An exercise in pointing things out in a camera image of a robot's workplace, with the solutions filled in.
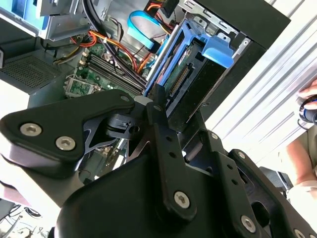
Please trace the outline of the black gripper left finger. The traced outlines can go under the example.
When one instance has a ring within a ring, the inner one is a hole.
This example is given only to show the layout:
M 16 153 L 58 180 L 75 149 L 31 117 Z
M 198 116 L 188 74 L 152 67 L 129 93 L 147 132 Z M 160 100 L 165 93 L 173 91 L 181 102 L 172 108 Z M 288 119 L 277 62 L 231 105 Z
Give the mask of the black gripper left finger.
M 152 125 L 164 125 L 177 137 L 168 126 L 164 97 L 159 85 L 145 104 L 110 90 L 8 114 L 0 121 L 1 153 L 14 164 L 60 179 L 73 175 L 88 152 L 126 139 L 128 163 L 143 154 Z

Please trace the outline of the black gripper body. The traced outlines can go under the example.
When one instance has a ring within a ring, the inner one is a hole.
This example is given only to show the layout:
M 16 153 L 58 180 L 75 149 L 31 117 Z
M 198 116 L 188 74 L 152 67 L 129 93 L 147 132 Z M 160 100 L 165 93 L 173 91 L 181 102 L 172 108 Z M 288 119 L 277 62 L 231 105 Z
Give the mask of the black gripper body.
M 199 129 L 186 164 L 176 134 L 152 125 L 138 158 L 75 192 L 56 238 L 242 238 L 244 190 L 221 141 Z

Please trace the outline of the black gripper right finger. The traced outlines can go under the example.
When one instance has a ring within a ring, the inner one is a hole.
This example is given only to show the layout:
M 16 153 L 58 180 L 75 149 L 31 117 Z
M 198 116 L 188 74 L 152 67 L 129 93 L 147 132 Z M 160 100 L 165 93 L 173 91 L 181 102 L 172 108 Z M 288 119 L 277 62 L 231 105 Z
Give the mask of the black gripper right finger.
M 221 139 L 194 115 L 183 132 L 186 162 L 215 180 L 212 202 L 221 238 L 315 238 L 316 232 L 241 150 L 226 152 Z

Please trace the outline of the person's right hand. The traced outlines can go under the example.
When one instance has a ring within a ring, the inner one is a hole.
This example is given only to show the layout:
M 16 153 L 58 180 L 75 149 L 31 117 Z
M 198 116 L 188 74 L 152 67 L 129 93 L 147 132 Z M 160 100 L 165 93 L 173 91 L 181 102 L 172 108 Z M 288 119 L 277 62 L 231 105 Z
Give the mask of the person's right hand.
M 303 99 L 307 99 L 307 98 L 314 96 L 316 94 L 317 94 L 317 81 L 315 80 L 312 82 L 312 84 L 308 88 L 299 92 L 298 96 L 303 98 Z M 304 105 L 304 108 L 307 110 L 316 110 L 317 109 L 317 102 L 316 101 L 309 102 L 309 103 Z

